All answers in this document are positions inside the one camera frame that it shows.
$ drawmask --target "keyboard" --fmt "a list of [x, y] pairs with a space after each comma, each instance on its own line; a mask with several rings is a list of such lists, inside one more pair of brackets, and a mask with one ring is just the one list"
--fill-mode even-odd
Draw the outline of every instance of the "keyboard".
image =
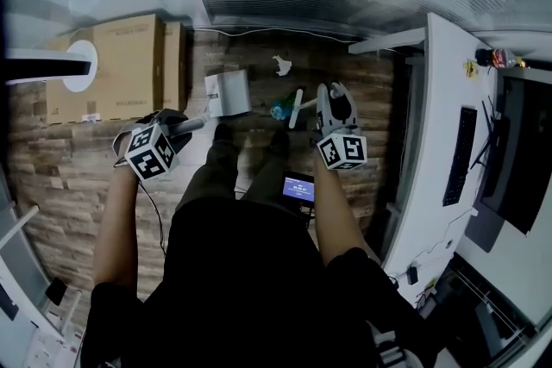
[[455, 157], [450, 168], [450, 175], [448, 175], [447, 191], [445, 191], [445, 196], [442, 199], [443, 207], [460, 201], [462, 189], [464, 183], [466, 183], [469, 159], [472, 156], [476, 122], [477, 109], [461, 109]]

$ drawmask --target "black shirt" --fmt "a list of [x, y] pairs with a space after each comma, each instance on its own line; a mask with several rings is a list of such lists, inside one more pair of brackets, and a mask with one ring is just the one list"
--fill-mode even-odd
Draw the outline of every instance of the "black shirt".
[[432, 366], [422, 318], [361, 249], [324, 268], [304, 223], [221, 198], [172, 219], [163, 281], [143, 303], [121, 286], [91, 294], [81, 364], [267, 365], [336, 358], [374, 366], [370, 321]]

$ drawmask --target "person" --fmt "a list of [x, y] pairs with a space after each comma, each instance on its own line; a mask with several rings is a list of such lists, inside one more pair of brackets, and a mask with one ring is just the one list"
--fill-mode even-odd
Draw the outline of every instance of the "person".
[[279, 204], [288, 135], [276, 132], [240, 200], [238, 153], [230, 127], [218, 125], [206, 163], [172, 218], [163, 280], [144, 303], [136, 297], [138, 180], [128, 166], [113, 171], [94, 251], [81, 365], [334, 360], [376, 366], [375, 327], [393, 330], [401, 346], [432, 366], [423, 319], [380, 269], [339, 176], [317, 150], [319, 250], [304, 222]]

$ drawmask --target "white table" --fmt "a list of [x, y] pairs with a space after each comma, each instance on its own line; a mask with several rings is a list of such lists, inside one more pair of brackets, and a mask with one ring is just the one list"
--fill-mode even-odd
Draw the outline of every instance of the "white table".
[[[461, 107], [478, 110], [471, 164], [488, 136], [481, 101], [486, 102], [490, 112], [487, 95], [493, 101], [496, 96], [494, 68], [489, 71], [480, 67], [475, 78], [468, 78], [464, 68], [465, 62], [475, 60], [476, 49], [487, 46], [435, 14], [428, 14], [425, 28], [356, 43], [349, 52], [415, 45], [424, 45], [425, 55], [413, 66], [411, 112], [399, 185], [402, 196], [396, 205], [389, 206], [391, 225], [396, 227], [383, 264], [386, 273], [397, 278], [401, 295], [413, 306], [452, 258], [482, 179], [482, 167], [477, 165], [467, 175], [460, 201], [442, 206]], [[418, 276], [413, 285], [408, 284], [405, 275], [411, 265], [416, 266]]]

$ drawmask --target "plastic bottle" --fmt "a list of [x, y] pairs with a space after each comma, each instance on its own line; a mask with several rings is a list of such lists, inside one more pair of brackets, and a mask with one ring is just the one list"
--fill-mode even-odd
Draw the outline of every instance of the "plastic bottle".
[[525, 62], [509, 49], [478, 49], [475, 59], [479, 66], [494, 66], [495, 68], [525, 67]]

